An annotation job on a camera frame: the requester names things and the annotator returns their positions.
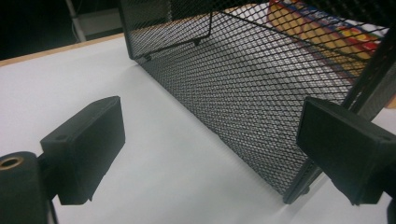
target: wooden table edge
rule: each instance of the wooden table edge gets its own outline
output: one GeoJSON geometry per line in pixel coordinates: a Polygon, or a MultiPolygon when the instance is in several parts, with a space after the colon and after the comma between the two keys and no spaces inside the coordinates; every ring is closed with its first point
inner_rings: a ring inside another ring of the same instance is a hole
{"type": "Polygon", "coordinates": [[[89,46],[89,45],[92,45],[92,44],[105,42],[107,40],[112,40],[112,39],[116,39],[116,38],[119,38],[119,37],[124,37],[124,34],[110,35],[110,36],[106,36],[106,37],[102,37],[102,38],[98,38],[98,39],[94,39],[94,40],[90,40],[90,41],[86,41],[86,42],[82,42],[82,43],[78,43],[78,44],[74,44],[74,45],[60,47],[60,48],[57,48],[57,49],[49,49],[49,50],[41,51],[41,52],[38,52],[38,53],[23,55],[21,57],[6,59],[6,60],[3,60],[3,61],[0,61],[0,67],[6,66],[6,65],[9,65],[9,64],[25,62],[25,61],[28,61],[28,60],[31,60],[31,59],[44,57],[44,56],[47,56],[47,55],[51,55],[51,54],[67,51],[67,50],[70,50],[70,49],[82,48],[82,47],[85,47],[85,46],[89,46]]]}

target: white surface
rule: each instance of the white surface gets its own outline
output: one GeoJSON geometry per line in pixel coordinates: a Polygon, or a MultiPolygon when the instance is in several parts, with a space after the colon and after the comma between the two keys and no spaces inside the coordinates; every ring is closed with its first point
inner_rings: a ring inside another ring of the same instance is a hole
{"type": "MultiPolygon", "coordinates": [[[[93,195],[60,223],[386,223],[321,178],[293,205],[127,56],[123,38],[0,67],[1,155],[39,141],[92,101],[118,95],[126,144],[93,195]]],[[[375,122],[395,131],[396,112],[375,122]]]]}

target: metal mesh panel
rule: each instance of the metal mesh panel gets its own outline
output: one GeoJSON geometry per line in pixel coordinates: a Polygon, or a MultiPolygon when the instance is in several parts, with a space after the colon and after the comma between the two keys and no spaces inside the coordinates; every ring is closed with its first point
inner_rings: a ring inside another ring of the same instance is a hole
{"type": "Polygon", "coordinates": [[[136,2],[120,1],[130,57],[282,195],[307,159],[304,98],[341,104],[393,20],[375,1],[145,1],[163,20],[136,2]]]}

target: black mesh basket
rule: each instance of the black mesh basket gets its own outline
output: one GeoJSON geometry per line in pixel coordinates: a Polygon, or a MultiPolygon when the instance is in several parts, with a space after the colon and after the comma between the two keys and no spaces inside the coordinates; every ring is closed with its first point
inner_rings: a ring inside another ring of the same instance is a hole
{"type": "MultiPolygon", "coordinates": [[[[304,98],[370,102],[394,63],[395,11],[391,0],[120,0],[130,58],[285,203],[320,174],[295,144],[304,98]]],[[[367,119],[394,93],[383,90],[367,119]]]]}

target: screw hole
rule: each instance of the screw hole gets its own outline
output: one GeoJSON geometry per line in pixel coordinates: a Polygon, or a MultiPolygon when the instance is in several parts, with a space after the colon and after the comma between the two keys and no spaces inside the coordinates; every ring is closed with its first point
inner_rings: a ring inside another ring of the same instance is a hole
{"type": "Polygon", "coordinates": [[[22,157],[11,157],[0,161],[0,170],[8,170],[14,168],[23,162],[22,157]]]}
{"type": "Polygon", "coordinates": [[[67,137],[67,135],[61,134],[61,135],[57,136],[55,139],[56,140],[64,140],[66,137],[67,137]]]}

